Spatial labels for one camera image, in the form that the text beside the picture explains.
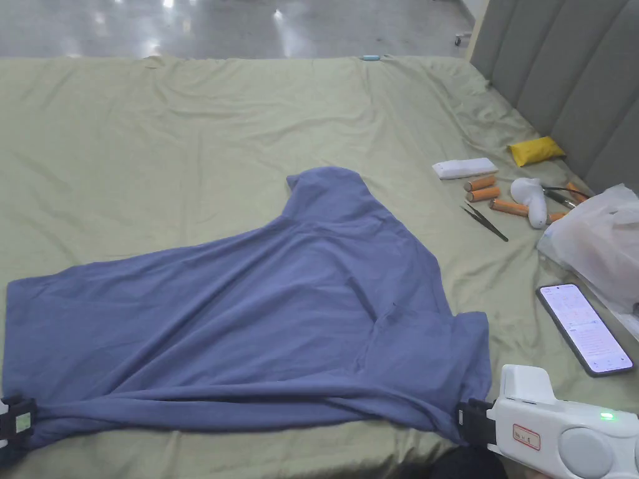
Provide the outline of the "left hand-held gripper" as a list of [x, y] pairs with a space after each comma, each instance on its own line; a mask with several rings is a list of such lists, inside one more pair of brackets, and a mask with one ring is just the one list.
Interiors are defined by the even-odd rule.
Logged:
[[26, 450], [34, 433], [37, 415], [35, 399], [21, 395], [1, 397], [0, 440], [1, 451]]

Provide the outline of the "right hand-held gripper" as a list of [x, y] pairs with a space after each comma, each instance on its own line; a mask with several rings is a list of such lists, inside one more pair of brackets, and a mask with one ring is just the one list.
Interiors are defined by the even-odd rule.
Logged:
[[637, 478], [638, 417], [559, 400], [548, 373], [507, 364], [499, 395], [480, 420], [479, 401], [457, 404], [457, 428], [469, 445], [521, 463], [550, 478]]

